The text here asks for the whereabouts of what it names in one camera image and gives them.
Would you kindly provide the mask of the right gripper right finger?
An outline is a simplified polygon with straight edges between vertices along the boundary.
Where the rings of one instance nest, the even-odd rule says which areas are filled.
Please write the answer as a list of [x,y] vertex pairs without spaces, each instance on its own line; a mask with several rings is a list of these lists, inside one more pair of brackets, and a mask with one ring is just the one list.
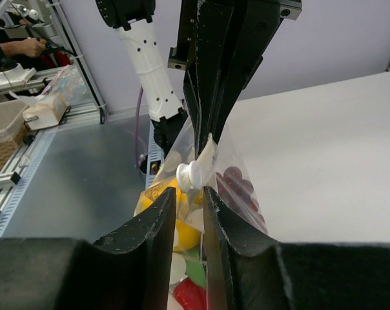
[[209,309],[390,309],[390,243],[283,243],[206,187]]

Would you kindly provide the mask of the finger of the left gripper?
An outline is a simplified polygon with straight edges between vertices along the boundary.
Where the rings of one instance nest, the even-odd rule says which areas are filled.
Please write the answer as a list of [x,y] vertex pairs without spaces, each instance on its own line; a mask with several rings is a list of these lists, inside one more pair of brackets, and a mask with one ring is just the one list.
[[201,154],[218,118],[223,73],[233,49],[233,1],[183,1],[176,57],[185,65],[183,91]]
[[297,19],[301,11],[301,1],[234,2],[210,128],[216,143],[235,102],[262,63],[263,53],[282,21]]

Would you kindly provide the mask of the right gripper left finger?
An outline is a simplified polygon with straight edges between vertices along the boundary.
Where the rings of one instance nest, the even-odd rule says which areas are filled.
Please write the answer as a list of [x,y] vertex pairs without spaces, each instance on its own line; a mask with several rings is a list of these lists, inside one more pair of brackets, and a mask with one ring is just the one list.
[[165,309],[175,217],[169,187],[95,243],[0,238],[0,309]]

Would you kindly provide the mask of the yellow fake bell pepper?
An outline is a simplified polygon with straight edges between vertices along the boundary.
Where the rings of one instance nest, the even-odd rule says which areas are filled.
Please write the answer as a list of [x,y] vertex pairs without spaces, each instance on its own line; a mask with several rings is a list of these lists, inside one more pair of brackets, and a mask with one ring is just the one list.
[[174,250],[177,252],[188,251],[199,245],[201,233],[199,230],[185,223],[185,218],[189,213],[188,198],[187,194],[182,192],[178,187],[176,178],[157,182],[151,185],[147,190],[141,192],[134,211],[134,216],[148,209],[168,187],[175,188],[176,190],[176,235],[174,237]]

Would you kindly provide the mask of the purple fake grapes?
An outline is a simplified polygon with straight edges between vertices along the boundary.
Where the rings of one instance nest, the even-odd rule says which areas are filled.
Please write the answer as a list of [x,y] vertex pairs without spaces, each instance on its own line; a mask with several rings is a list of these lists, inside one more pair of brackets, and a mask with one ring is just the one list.
[[240,168],[227,167],[223,173],[216,172],[218,194],[226,206],[247,223],[267,234],[265,220],[255,198],[252,183],[243,177]]

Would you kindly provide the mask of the clear zip top bag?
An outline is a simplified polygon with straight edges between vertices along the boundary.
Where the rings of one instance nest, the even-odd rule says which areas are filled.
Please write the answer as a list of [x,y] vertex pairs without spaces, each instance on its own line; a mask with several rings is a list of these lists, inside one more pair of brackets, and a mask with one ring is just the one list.
[[185,218],[185,223],[201,233],[200,243],[194,248],[184,252],[177,252],[173,248],[168,309],[183,309],[175,300],[173,290],[186,278],[190,278],[195,284],[204,288],[207,295],[208,263],[205,253],[206,241],[203,220],[206,197],[200,187],[210,186],[218,193],[216,172],[223,173],[230,166],[240,168],[243,177],[250,181],[228,130],[223,131],[219,145],[215,144],[212,138],[208,138],[206,149],[197,158],[194,147],[194,129],[191,121],[187,120],[171,151],[163,160],[159,171],[153,175],[145,189],[147,190],[157,182],[176,178],[178,187],[187,194],[188,198],[189,213]]

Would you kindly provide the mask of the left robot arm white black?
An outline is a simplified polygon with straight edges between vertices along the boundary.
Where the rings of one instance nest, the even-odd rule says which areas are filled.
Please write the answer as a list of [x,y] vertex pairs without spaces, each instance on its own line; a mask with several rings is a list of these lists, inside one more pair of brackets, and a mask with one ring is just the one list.
[[219,141],[226,120],[263,61],[276,31],[302,12],[301,1],[183,1],[176,46],[163,61],[154,1],[98,1],[125,45],[149,106],[154,138],[168,153],[192,121],[195,153]]

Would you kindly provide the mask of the person hand in background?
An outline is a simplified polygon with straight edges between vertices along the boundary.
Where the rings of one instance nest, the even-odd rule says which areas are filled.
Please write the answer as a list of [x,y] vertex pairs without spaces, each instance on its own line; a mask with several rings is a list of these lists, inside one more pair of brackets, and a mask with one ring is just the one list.
[[19,53],[28,57],[39,57],[46,50],[46,40],[41,38],[27,38],[18,43]]

